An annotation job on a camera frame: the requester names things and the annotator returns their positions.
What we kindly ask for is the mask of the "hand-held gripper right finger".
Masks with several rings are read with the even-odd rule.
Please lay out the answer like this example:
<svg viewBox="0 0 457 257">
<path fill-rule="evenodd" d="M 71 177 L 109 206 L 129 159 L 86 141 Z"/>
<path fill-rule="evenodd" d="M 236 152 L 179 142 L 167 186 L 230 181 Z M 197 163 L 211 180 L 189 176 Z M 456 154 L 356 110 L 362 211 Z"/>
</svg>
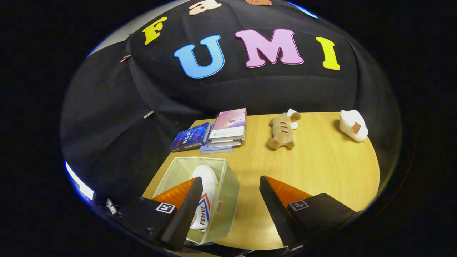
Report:
<svg viewBox="0 0 457 257">
<path fill-rule="evenodd" d="M 358 217 L 326 193 L 313 196 L 272 177 L 261 176 L 259 190 L 282 244 L 289 249 L 330 238 Z"/>
</svg>

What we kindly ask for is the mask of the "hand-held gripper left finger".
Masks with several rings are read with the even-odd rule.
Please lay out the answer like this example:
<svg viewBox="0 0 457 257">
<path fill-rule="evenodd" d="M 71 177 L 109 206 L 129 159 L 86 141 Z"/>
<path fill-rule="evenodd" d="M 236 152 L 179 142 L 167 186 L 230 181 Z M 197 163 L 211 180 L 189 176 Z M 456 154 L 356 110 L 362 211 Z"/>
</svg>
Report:
<svg viewBox="0 0 457 257">
<path fill-rule="evenodd" d="M 138 197 L 115 214 L 115 221 L 143 241 L 181 251 L 203 186 L 201 177 L 183 182 L 153 197 Z"/>
</svg>

